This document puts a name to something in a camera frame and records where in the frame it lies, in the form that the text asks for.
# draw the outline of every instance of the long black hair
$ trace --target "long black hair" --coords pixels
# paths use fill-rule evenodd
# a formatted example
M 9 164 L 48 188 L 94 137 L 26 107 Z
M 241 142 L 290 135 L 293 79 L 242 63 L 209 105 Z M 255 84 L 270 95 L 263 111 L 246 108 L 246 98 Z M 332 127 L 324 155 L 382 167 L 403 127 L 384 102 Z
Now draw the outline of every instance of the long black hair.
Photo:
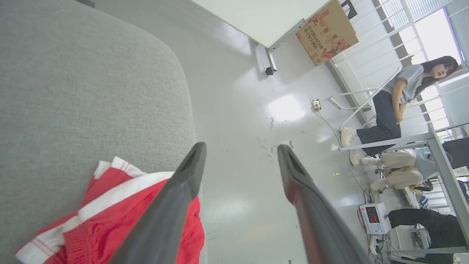
M 447 68 L 447 74 L 444 78 L 453 74 L 456 71 L 456 69 L 458 69 L 458 62 L 451 56 L 444 56 L 444 57 L 440 57 L 438 59 L 434 59 L 429 62 L 424 62 L 421 64 L 421 66 L 424 68 L 424 72 L 430 72 L 433 69 L 433 67 L 438 64 L 443 64 L 445 68 Z M 415 97 L 419 96 L 420 93 L 425 90 L 425 88 L 433 85 L 437 81 L 443 80 L 444 78 L 435 79 L 432 76 L 424 78 L 422 80 L 422 84 L 416 89 Z

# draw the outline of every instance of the beige pants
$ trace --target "beige pants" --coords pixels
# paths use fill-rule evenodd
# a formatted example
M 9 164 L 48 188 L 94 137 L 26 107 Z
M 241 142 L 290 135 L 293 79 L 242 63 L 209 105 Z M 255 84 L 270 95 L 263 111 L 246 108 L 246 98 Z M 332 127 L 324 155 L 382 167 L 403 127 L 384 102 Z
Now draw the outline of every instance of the beige pants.
M 399 169 L 386 177 L 386 181 L 396 189 L 404 189 L 411 185 L 422 184 L 424 176 L 415 168 L 416 154 L 413 149 L 399 152 L 388 151 L 382 154 L 383 167 Z
M 403 149 L 399 152 L 388 151 L 381 155 L 383 167 L 390 169 L 400 169 L 403 167 L 415 166 L 415 151 L 413 149 Z
M 411 185 L 422 184 L 424 176 L 415 167 L 404 167 L 391 172 L 385 180 L 396 189 L 404 189 Z

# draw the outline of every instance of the cardboard box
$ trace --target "cardboard box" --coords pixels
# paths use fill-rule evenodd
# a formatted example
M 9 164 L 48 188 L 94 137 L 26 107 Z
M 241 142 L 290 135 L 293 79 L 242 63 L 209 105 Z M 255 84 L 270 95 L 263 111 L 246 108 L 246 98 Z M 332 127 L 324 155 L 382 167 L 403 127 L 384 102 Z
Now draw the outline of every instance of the cardboard box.
M 316 66 L 358 42 L 338 0 L 322 7 L 296 35 Z

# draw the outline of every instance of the white electronic device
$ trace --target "white electronic device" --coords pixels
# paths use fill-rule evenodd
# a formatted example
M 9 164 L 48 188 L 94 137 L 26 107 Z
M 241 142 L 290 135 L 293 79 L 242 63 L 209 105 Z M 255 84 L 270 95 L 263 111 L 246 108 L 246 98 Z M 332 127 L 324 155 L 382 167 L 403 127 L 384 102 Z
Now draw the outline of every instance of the white electronic device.
M 366 233 L 371 235 L 386 234 L 391 230 L 386 207 L 381 203 L 367 203 L 360 206 Z

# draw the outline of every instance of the gray sofa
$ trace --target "gray sofa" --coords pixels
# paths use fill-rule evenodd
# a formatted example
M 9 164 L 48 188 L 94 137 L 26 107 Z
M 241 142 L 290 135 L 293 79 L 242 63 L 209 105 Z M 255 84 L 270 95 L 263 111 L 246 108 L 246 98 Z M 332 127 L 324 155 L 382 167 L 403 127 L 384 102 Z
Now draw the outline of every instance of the gray sofa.
M 98 160 L 172 171 L 196 141 L 180 63 L 133 25 L 72 0 L 0 0 L 0 52 L 2 264 L 78 209 Z

